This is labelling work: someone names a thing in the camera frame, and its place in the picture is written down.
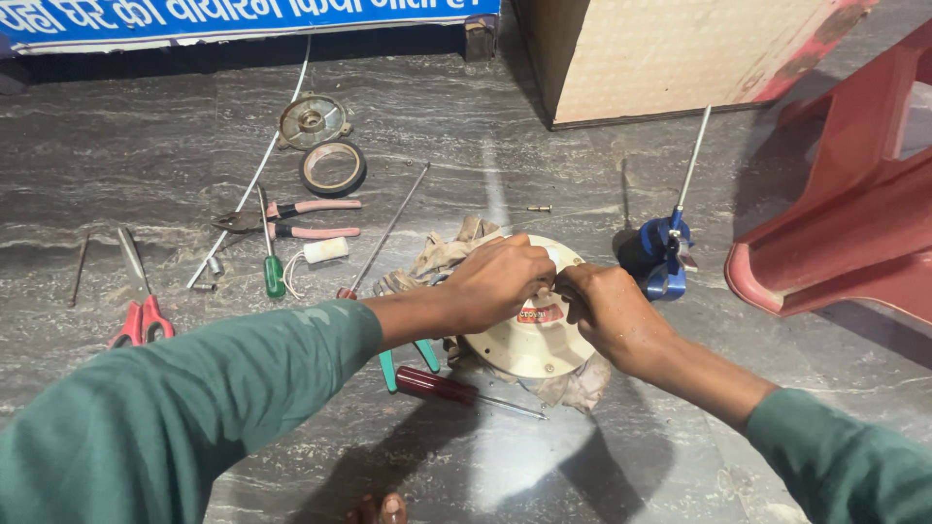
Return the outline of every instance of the green-handled screwdriver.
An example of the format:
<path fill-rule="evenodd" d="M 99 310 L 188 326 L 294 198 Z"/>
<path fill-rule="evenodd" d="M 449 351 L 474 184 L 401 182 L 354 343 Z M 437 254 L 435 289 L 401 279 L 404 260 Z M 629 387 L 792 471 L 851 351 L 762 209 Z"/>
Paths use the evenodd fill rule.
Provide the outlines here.
<path fill-rule="evenodd" d="M 262 231 L 266 237 L 266 248 L 268 256 L 266 257 L 265 275 L 266 275 L 266 294 L 272 298 L 278 298 L 285 294 L 285 282 L 282 279 L 284 269 L 281 267 L 281 260 L 275 256 L 272 251 L 272 238 L 268 236 L 268 218 L 266 217 L 266 191 L 262 186 L 256 184 L 256 191 L 259 193 L 259 205 L 262 207 Z"/>

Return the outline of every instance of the white wire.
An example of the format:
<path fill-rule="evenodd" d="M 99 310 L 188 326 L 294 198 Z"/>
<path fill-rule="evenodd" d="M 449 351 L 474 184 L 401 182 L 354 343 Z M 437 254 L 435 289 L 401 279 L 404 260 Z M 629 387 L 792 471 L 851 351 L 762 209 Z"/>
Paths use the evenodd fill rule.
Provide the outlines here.
<path fill-rule="evenodd" d="M 308 46 L 304 50 L 304 64 L 301 65 L 301 75 L 297 78 L 297 86 L 295 87 L 295 94 L 292 95 L 292 102 L 297 100 L 297 93 L 301 92 L 301 84 L 304 83 L 304 74 L 308 70 L 308 58 L 310 57 L 310 34 L 308 34 Z M 241 211 L 243 204 L 246 203 L 246 200 L 249 198 L 249 194 L 253 192 L 253 187 L 255 182 L 259 180 L 259 175 L 262 174 L 263 168 L 266 167 L 266 162 L 268 162 L 268 156 L 272 154 L 272 149 L 275 147 L 275 143 L 279 140 L 279 132 L 275 130 L 275 135 L 272 137 L 272 141 L 268 144 L 268 149 L 266 149 L 266 155 L 262 157 L 262 162 L 259 164 L 259 169 L 255 170 L 255 175 L 253 176 L 253 181 L 249 183 L 249 186 L 246 187 L 246 192 L 243 193 L 242 199 L 240 200 L 240 205 L 236 206 L 236 211 Z M 224 231 L 220 233 L 220 238 L 217 239 L 217 243 L 213 245 L 211 251 L 204 257 L 204 261 L 198 266 L 198 270 L 194 272 L 194 275 L 191 277 L 191 280 L 187 282 L 187 288 L 191 289 L 191 286 L 194 285 L 194 282 L 198 280 L 200 273 L 204 271 L 204 268 L 207 267 L 207 261 L 217 252 L 217 248 L 220 247 L 220 244 L 226 238 L 227 232 Z"/>
<path fill-rule="evenodd" d="M 285 283 L 285 288 L 288 289 L 288 291 L 294 295 L 295 298 L 304 298 L 303 293 L 298 293 L 295 291 L 295 285 L 293 284 L 293 279 L 295 277 L 295 267 L 297 267 L 297 260 L 299 258 L 307 261 L 307 259 L 304 257 L 303 249 L 295 253 L 295 256 L 292 256 L 291 259 L 288 260 L 288 263 L 285 264 L 285 269 L 283 269 L 281 272 L 281 281 Z"/>

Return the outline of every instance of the blue tool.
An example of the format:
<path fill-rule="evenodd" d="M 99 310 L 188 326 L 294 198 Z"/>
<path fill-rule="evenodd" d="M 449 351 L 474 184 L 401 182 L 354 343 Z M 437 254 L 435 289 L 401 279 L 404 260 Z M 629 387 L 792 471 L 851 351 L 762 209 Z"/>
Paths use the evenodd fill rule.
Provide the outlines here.
<path fill-rule="evenodd" d="M 418 348 L 420 355 L 424 357 L 424 361 L 427 362 L 427 367 L 431 369 L 431 372 L 434 374 L 440 373 L 440 363 L 437 362 L 437 355 L 434 354 L 431 343 L 427 340 L 418 340 L 414 345 Z M 389 388 L 389 392 L 397 392 L 398 385 L 395 384 L 395 364 L 391 360 L 391 350 L 379 353 L 378 363 L 382 365 L 382 376 L 385 377 L 385 385 Z"/>
<path fill-rule="evenodd" d="M 699 146 L 706 133 L 709 113 L 712 106 L 706 107 L 702 125 L 692 149 L 690 165 L 686 170 L 683 188 L 679 191 L 679 201 L 670 216 L 652 218 L 644 223 L 637 235 L 625 241 L 618 248 L 618 262 L 632 277 L 649 301 L 672 301 L 686 293 L 686 271 L 697 271 L 695 261 L 690 255 L 690 248 L 695 242 L 690 240 L 690 227 L 683 221 L 683 201 L 690 186 L 692 170 L 699 155 Z"/>

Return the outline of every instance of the green-handled pliers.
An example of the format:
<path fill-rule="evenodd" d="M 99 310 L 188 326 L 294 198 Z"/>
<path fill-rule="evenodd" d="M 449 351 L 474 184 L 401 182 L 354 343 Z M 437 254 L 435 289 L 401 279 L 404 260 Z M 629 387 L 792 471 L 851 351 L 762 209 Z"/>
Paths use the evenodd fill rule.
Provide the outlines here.
<path fill-rule="evenodd" d="M 431 343 L 427 340 L 418 340 L 414 345 L 418 348 L 420 356 L 424 357 L 424 361 L 427 362 L 427 367 L 431 369 L 431 372 L 440 373 L 440 363 L 437 362 L 437 355 L 434 354 Z M 395 384 L 395 364 L 391 360 L 391 350 L 379 353 L 378 362 L 382 365 L 382 376 L 385 377 L 385 385 L 389 388 L 389 392 L 397 392 L 398 386 Z"/>

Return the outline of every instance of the toe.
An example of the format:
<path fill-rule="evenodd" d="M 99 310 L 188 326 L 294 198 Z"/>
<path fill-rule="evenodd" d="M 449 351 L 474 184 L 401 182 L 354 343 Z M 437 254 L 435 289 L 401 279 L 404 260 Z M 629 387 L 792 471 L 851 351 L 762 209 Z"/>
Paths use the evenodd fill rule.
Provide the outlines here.
<path fill-rule="evenodd" d="M 376 499 L 372 495 L 365 495 L 356 509 L 359 511 L 359 524 L 378 524 Z"/>
<path fill-rule="evenodd" d="M 407 507 L 398 493 L 386 495 L 378 515 L 379 524 L 407 524 Z"/>

